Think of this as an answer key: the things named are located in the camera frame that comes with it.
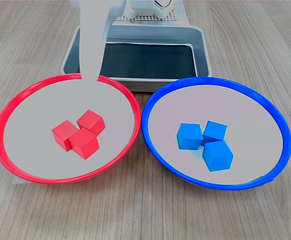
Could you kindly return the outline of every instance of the red cube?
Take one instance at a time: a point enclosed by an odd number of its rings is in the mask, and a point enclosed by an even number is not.
[[[97,136],[84,127],[73,134],[69,138],[69,141],[72,145],[73,151],[83,159],[89,158],[99,149]]]
[[[52,129],[52,134],[55,141],[68,152],[72,149],[69,138],[78,131],[79,129],[77,129],[76,126],[66,120],[59,126]]]
[[[94,135],[98,136],[105,128],[103,118],[95,112],[88,110],[78,121],[76,121],[79,128],[86,128]]]

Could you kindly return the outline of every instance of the perforated metal base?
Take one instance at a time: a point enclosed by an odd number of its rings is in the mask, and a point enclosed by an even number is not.
[[[169,12],[169,15],[166,16],[164,19],[159,19],[156,16],[137,16],[134,19],[128,19],[124,16],[119,16],[115,21],[116,22],[138,22],[138,21],[154,21],[154,22],[165,22],[165,21],[177,21],[177,14],[176,9],[172,9]]]

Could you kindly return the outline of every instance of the blue cube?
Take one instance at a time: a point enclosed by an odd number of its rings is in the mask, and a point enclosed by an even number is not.
[[[210,172],[231,168],[234,154],[225,141],[209,142],[204,145],[203,159]]]
[[[198,150],[204,139],[200,124],[195,123],[181,123],[176,138],[180,150]]]
[[[227,128],[227,125],[208,121],[204,129],[201,145],[204,146],[207,143],[223,141],[225,139]]]

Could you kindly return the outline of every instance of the wood grain surface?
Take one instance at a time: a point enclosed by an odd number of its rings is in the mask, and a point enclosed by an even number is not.
[[[203,29],[214,77],[263,94],[291,130],[291,1],[185,1]],[[80,12],[68,1],[0,1],[0,112],[59,74]],[[143,108],[149,94],[135,94]],[[0,240],[291,240],[291,158],[271,183],[243,191],[190,184],[166,170],[140,133],[91,179],[12,184],[0,164]]]

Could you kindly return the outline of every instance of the metal tray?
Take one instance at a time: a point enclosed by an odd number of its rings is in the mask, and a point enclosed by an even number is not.
[[[204,34],[195,26],[116,23],[110,27],[106,43],[100,74],[132,92],[153,93],[178,79],[212,76]],[[80,72],[79,47],[80,26],[61,74]]]

